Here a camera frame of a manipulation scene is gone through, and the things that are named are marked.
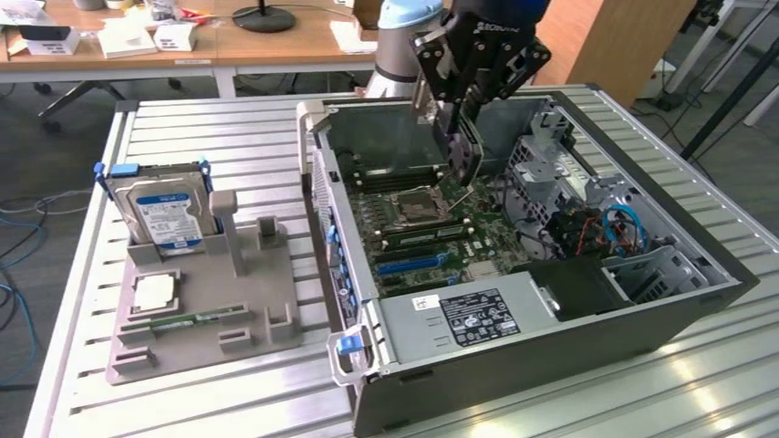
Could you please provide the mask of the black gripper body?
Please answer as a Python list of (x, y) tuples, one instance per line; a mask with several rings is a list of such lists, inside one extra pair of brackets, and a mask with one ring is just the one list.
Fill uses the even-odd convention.
[(472, 31), (472, 50), (467, 72), (472, 75), (470, 88), (476, 83), (478, 69), (491, 62), (502, 43), (523, 49), (549, 10), (547, 1), (455, 1), (444, 29)]

